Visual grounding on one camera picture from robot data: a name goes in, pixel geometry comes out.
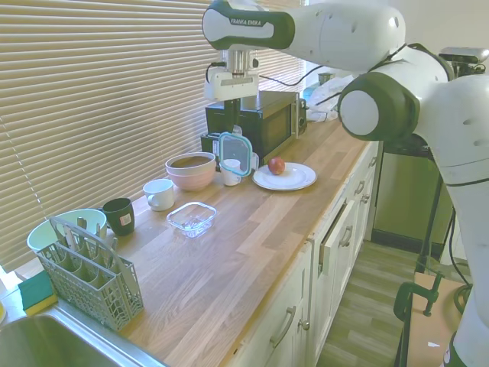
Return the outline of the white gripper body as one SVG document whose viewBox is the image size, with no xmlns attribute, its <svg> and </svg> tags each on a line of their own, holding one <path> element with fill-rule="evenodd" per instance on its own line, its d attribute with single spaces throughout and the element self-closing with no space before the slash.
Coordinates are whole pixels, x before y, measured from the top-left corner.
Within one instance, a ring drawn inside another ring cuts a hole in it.
<svg viewBox="0 0 489 367">
<path fill-rule="evenodd" d="M 256 96 L 258 87 L 259 76 L 256 73 L 234 77 L 229 72 L 217 72 L 212 77 L 212 100 L 225 101 Z"/>
</svg>

